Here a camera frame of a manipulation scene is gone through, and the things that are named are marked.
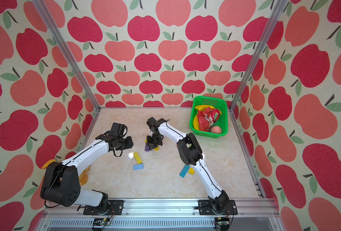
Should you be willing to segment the purple block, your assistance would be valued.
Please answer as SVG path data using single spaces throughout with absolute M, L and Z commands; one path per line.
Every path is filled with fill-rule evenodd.
M 149 152 L 150 151 L 150 147 L 145 145 L 145 149 L 144 149 L 146 152 Z

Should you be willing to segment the yellow-green long block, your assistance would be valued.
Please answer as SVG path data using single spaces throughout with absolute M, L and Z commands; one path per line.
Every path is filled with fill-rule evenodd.
M 140 155 L 138 154 L 138 152 L 133 153 L 133 156 L 134 156 L 137 164 L 142 164 L 143 163 L 143 161 L 142 161 Z

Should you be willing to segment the light blue block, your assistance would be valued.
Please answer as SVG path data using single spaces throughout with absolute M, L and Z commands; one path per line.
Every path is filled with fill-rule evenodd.
M 144 165 L 143 164 L 136 164 L 133 166 L 133 170 L 141 170 L 144 169 Z

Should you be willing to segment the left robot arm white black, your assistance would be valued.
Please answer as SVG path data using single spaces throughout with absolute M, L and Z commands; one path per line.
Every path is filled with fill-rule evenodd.
M 79 176 L 101 156 L 133 147 L 131 136 L 110 136 L 110 132 L 99 135 L 88 147 L 74 156 L 46 168 L 40 197 L 64 207 L 72 205 L 91 206 L 107 210 L 107 195 L 80 186 Z

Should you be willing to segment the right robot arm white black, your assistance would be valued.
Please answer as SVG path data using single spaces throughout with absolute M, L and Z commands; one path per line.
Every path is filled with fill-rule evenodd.
M 156 120 L 151 117 L 146 124 L 151 131 L 151 134 L 146 137 L 146 146 L 149 150 L 162 146 L 164 137 L 175 142 L 182 162 L 194 169 L 204 185 L 212 211 L 217 215 L 223 214 L 230 203 L 229 196 L 210 173 L 195 135 L 177 130 L 163 118 Z

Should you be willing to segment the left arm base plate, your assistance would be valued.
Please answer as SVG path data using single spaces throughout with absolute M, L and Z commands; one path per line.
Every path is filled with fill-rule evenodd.
M 124 200 L 107 199 L 97 207 L 85 206 L 83 214 L 88 216 L 104 216 L 114 214 L 120 216 L 124 208 Z

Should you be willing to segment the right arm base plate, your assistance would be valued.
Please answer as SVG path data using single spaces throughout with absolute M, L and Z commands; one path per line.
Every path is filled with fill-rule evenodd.
M 217 205 L 211 200 L 198 200 L 198 205 L 194 207 L 199 210 L 200 215 L 237 215 L 237 206 L 234 200 L 229 200 L 225 205 Z

